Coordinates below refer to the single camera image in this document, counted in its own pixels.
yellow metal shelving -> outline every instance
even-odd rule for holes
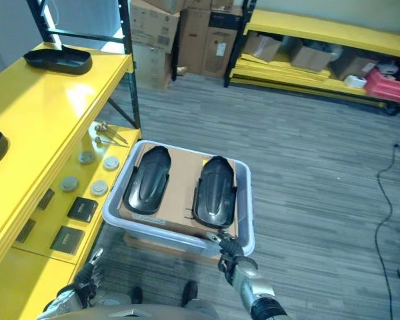
[[[138,129],[110,126],[127,140],[128,145],[122,147],[106,143],[96,144],[95,124],[91,124],[88,132],[76,144],[58,176],[51,183],[50,188],[55,194],[45,210],[36,208],[29,217],[35,224],[26,240],[23,243],[15,241],[0,263],[0,319],[35,319],[44,306],[56,297],[58,290],[72,281],[85,263],[102,224],[103,204],[132,146],[141,137]],[[109,141],[106,135],[102,136],[102,139]],[[80,164],[78,156],[82,151],[94,152],[94,162],[88,165]],[[103,168],[104,159],[110,156],[118,158],[120,162],[120,166],[114,171]],[[68,175],[76,176],[79,180],[76,190],[70,193],[59,188],[61,180]],[[95,197],[90,193],[90,185],[99,179],[104,180],[109,188],[102,197]],[[67,214],[76,197],[98,202],[90,223],[68,218]],[[50,249],[61,226],[83,232],[74,255]]]
[[[255,9],[248,30],[290,35],[400,57],[400,35],[324,19]]]
[[[41,47],[53,47],[46,43]],[[24,59],[0,73],[0,262],[127,70],[132,56],[90,52],[84,75],[35,69]]]
[[[340,93],[349,93],[352,95],[366,96],[366,91],[364,89],[348,87],[344,84],[344,82],[331,78],[325,79],[324,81],[311,81],[302,78],[286,77],[279,73],[267,73],[267,72],[256,71],[254,69],[249,69],[249,68],[242,69],[236,67],[231,71],[231,76],[233,77],[231,80],[237,78],[238,75],[256,78],[257,81],[264,79],[280,83],[289,83],[292,85],[301,85],[304,87],[336,91]]]

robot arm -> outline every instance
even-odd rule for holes
[[[208,233],[207,236],[221,247],[218,269],[240,295],[252,320],[290,320],[275,299],[269,281],[259,274],[256,262],[244,256],[237,238],[222,231],[218,235]]]

box on shelf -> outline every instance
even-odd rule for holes
[[[132,0],[130,18],[133,42],[172,51],[179,13],[171,15],[143,0]]]
[[[189,8],[192,9],[201,9],[201,10],[210,10],[212,0],[194,0]]]
[[[366,85],[366,79],[357,77],[356,75],[349,75],[344,79],[344,84],[352,88],[363,88]]]
[[[210,10],[187,9],[181,13],[178,65],[190,73],[201,73]]]
[[[141,88],[164,90],[171,76],[171,55],[162,49],[133,44],[133,59],[136,61],[136,80]]]
[[[262,35],[256,31],[250,31],[247,36],[243,53],[250,54],[256,58],[271,62],[279,50],[281,40],[270,35]]]
[[[376,66],[378,60],[360,49],[344,47],[342,56],[330,62],[333,74],[339,80],[344,80],[349,75],[364,78]]]
[[[294,67],[321,71],[330,62],[332,53],[307,47],[300,38],[292,38],[289,56]]]
[[[154,5],[170,14],[180,12],[188,8],[193,0],[145,0],[151,5]]]
[[[229,12],[212,10],[209,26],[214,28],[239,30],[242,15],[243,10],[238,5],[232,6]]]
[[[220,11],[231,11],[233,0],[212,0],[211,9]]]
[[[144,144],[137,158],[136,166],[141,162],[142,156],[154,146],[152,143]],[[207,231],[216,233],[217,230],[194,220],[191,209],[195,187],[203,165],[211,157],[176,148],[167,148],[167,150],[172,158],[172,164],[169,171],[169,181],[159,210],[153,215],[140,215],[128,210],[121,202],[119,206],[120,216],[131,221],[206,239]],[[229,164],[235,173],[234,161],[229,160]],[[234,174],[234,184],[237,185],[236,174]],[[237,208],[234,223],[226,230],[232,235],[237,233]]]
[[[202,74],[224,76],[236,36],[236,30],[208,28]]]
[[[236,6],[232,7],[229,13],[211,12],[202,74],[224,76],[242,14],[241,8]]]

metal tool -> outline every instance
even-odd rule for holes
[[[95,142],[98,143],[98,144],[100,144],[100,143],[109,143],[110,145],[119,145],[120,147],[128,148],[128,146],[121,145],[120,143],[117,143],[117,142],[102,140],[101,137],[99,137],[99,136],[95,137]]]
[[[109,132],[111,132],[112,134],[114,134],[120,141],[122,141],[122,142],[128,144],[125,138],[123,138],[120,134],[118,134],[118,133],[116,132],[116,130],[113,130],[112,128],[110,128],[110,127],[108,126],[108,123],[106,123],[106,122],[104,122],[104,121],[101,122],[100,125],[96,125],[96,126],[95,126],[95,130],[96,130],[97,132],[98,132],[98,131],[100,131],[100,132],[109,131]]]

white box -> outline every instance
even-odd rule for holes
[[[355,75],[349,75],[345,78],[344,84],[352,88],[363,88],[366,85],[367,80],[365,78],[359,78]]]

